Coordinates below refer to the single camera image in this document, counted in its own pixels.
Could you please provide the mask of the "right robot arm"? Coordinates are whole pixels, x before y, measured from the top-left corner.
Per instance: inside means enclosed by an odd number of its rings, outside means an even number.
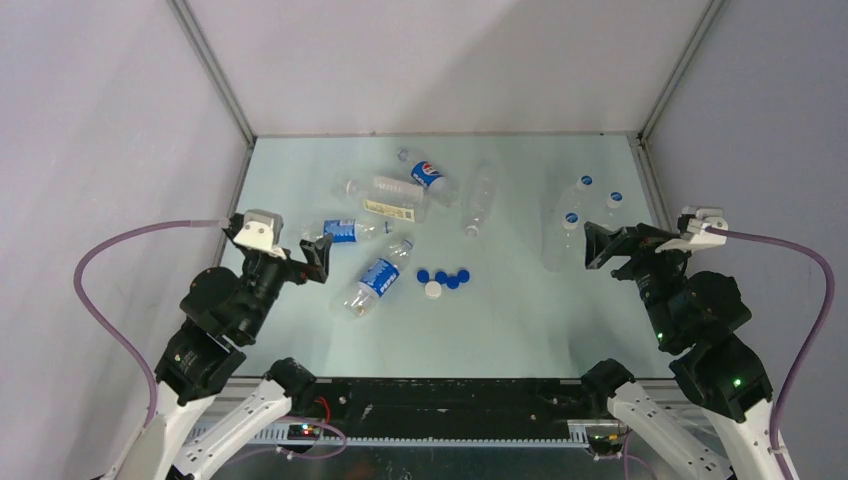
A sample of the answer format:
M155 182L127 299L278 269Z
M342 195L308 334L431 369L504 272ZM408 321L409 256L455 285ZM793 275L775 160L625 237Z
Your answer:
M684 214L678 228L609 230L587 222L585 267L597 270L613 257L626 258L612 278L637 285L658 348L673 357L669 368L678 388L714 426L728 459L710 459L683 428L652 411L633 380L586 385L583 408L596 418L613 414L624 421L690 478L794 479L773 419L778 398L762 361L735 333L752 317L736 280L711 271L686 273L694 252L722 246L733 233L717 209Z

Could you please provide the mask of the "blue label pepsi bottle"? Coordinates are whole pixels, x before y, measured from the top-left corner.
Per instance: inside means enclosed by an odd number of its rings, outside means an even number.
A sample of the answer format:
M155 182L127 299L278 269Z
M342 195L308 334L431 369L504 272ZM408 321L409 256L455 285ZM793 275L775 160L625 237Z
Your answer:
M407 269L415 244L410 233L393 235L330 301L329 312L343 318L372 312Z

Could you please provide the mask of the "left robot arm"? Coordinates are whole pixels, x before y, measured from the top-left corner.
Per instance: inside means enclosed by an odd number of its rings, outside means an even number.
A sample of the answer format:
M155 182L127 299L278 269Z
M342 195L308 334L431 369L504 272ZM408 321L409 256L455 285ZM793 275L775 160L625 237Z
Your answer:
M200 417L246 356L286 283L324 283L331 235L301 241L306 259L244 248L244 270L199 273L180 303L186 320L154 369L157 405L107 471L108 479L209 479L249 440L275 420L304 416L316 403L315 376L293 358L275 361L257 387L195 440Z

